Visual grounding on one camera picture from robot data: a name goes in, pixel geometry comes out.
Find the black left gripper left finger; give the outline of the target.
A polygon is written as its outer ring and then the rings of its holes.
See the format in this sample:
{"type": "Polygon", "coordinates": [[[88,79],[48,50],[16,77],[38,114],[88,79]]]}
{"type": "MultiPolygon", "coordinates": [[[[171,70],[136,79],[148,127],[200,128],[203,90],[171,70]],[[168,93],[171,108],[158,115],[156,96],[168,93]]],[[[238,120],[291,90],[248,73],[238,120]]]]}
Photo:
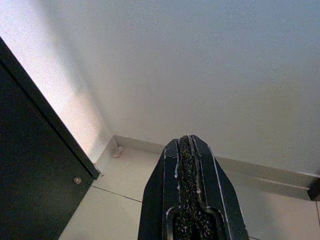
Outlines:
{"type": "Polygon", "coordinates": [[[195,238],[195,145],[193,136],[171,140],[144,188],[139,240],[195,238]]]}

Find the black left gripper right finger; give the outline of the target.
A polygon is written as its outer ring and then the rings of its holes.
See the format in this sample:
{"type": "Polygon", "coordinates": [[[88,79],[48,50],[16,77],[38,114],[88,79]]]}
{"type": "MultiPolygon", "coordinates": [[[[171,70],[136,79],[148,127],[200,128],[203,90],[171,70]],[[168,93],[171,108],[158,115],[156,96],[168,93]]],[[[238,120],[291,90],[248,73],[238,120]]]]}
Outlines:
{"type": "Polygon", "coordinates": [[[216,160],[210,146],[195,135],[189,136],[196,155],[204,210],[213,220],[219,240],[248,240],[249,235],[235,189],[216,160]]]}

